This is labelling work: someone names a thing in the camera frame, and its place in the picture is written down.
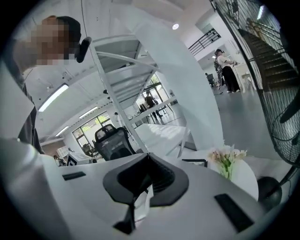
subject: balcony railing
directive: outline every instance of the balcony railing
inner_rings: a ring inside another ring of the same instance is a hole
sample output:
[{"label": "balcony railing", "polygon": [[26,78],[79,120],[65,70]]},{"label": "balcony railing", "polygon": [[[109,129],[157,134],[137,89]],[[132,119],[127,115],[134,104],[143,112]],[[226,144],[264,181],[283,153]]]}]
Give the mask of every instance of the balcony railing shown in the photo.
[{"label": "balcony railing", "polygon": [[216,40],[221,38],[221,36],[217,33],[213,28],[205,33],[201,38],[199,38],[193,45],[191,45],[188,49],[192,53],[193,56],[198,54],[208,45],[212,44]]}]

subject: fluorescent light tube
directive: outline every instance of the fluorescent light tube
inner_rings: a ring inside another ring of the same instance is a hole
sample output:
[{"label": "fluorescent light tube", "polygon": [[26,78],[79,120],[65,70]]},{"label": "fluorescent light tube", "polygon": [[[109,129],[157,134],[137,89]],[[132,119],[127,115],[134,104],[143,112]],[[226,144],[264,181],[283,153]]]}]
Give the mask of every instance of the fluorescent light tube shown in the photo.
[{"label": "fluorescent light tube", "polygon": [[43,112],[60,94],[69,88],[65,83],[61,85],[47,100],[39,107],[38,111]]},{"label": "fluorescent light tube", "polygon": [[264,9],[264,5],[261,5],[261,7],[259,8],[259,11],[258,11],[257,20],[259,20],[262,17],[263,9]]},{"label": "fluorescent light tube", "polygon": [[86,113],[84,113],[83,115],[81,115],[79,118],[83,118],[84,116],[88,115],[89,113],[91,113],[92,111],[96,110],[98,107],[94,107],[91,110],[87,111]]},{"label": "fluorescent light tube", "polygon": [[66,131],[66,129],[68,128],[69,126],[66,126],[64,127],[57,135],[55,135],[56,137],[61,135],[64,131]]}]

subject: staircase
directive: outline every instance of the staircase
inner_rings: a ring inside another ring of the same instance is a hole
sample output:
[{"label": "staircase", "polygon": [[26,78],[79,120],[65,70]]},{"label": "staircase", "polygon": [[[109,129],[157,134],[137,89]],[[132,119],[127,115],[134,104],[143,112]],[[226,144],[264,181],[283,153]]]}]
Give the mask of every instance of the staircase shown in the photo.
[{"label": "staircase", "polygon": [[248,31],[238,29],[253,54],[262,75],[264,91],[299,86],[297,71],[282,54]]}]

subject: woman in white shirt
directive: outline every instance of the woman in white shirt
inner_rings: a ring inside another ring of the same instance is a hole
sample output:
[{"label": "woman in white shirt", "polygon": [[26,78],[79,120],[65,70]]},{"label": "woman in white shirt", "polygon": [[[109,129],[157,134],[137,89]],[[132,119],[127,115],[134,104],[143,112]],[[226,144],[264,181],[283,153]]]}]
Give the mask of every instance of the woman in white shirt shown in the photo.
[{"label": "woman in white shirt", "polygon": [[238,84],[238,81],[236,80],[236,77],[234,75],[234,72],[230,65],[237,65],[236,61],[229,61],[227,60],[223,55],[223,52],[221,49],[217,49],[215,52],[216,55],[216,61],[222,68],[222,74],[225,78],[226,86],[227,86],[227,92],[239,92],[240,87]]}]

